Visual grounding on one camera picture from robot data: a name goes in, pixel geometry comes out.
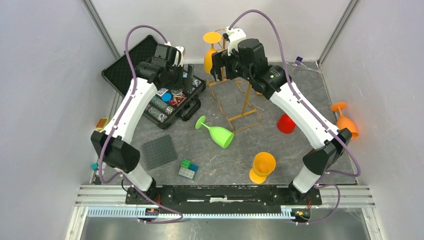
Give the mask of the gold wire wine glass rack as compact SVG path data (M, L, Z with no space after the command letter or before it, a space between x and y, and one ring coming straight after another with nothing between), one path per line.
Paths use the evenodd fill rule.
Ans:
M226 50L228 42L223 36L225 29L219 28L212 32L218 32L222 36L222 40L214 45L216 52ZM249 102L252 86L241 78L229 80L224 67L221 68L221 73L222 81L216 82L210 76L206 82L230 130L237 133L259 125L262 122L262 116L258 108Z

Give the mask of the red plastic wine glass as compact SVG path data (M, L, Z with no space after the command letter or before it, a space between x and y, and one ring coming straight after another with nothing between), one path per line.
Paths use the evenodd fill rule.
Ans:
M296 128L295 122L286 113L281 116L276 125L284 134L291 134Z

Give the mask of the green plastic wine glass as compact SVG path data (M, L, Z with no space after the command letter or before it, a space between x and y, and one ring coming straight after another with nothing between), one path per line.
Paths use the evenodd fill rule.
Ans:
M221 148L226 149L231 144L235 134L232 131L221 126L208 126L207 124L205 124L205 121L206 116L201 116L197 120L195 128L198 130L201 127L205 127L208 130L212 140Z

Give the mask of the orange plastic wine glass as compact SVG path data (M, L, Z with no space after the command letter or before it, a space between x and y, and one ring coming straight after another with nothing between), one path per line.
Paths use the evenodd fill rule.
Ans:
M354 140L359 136L359 133L355 123L350 118L346 117L343 114L343 110L346 109L347 107L348 107L348 104L346 102L337 102L330 107L330 110L335 113L338 113L339 115L338 120L336 122L336 126L340 130L347 128L352 134L351 139Z

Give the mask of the clear wine glass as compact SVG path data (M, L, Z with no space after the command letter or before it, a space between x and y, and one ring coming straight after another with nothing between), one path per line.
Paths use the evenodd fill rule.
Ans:
M306 70L306 71L312 71L312 72L316 72L316 73L322 73L322 69L317 67L315 65L315 68L313 67L309 67L307 65L305 65L303 62L295 60L294 62L290 63L293 67L298 68L299 70Z

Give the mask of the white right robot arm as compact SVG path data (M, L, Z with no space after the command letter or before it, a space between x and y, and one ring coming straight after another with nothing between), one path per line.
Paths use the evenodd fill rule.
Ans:
M308 139L312 150L303 157L303 167L288 191L293 203L302 204L324 172L343 154L352 138L351 131L328 122L281 66L269 64L258 39L244 39L237 49L215 52L211 62L210 73L216 81L223 79L222 68L227 79L247 80L256 92L282 109Z

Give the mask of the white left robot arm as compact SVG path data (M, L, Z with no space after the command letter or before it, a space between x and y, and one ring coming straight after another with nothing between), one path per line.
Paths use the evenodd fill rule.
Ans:
M154 179L140 163L140 151L131 145L135 128L143 112L157 92L188 90L192 81L183 78L185 48L172 46L170 42L158 44L155 54L134 67L129 52L125 57L130 67L131 82L117 112L102 131L93 131L91 142L98 155L98 174L103 184L109 183L103 176L103 165L116 170L114 178L122 176L138 190L138 197L145 204L153 203L157 190Z

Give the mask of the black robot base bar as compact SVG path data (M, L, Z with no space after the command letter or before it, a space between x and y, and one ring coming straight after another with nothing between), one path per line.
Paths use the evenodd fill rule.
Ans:
M312 188L298 193L291 185L159 185L147 196L159 203L161 214L276 214L282 206L322 205Z

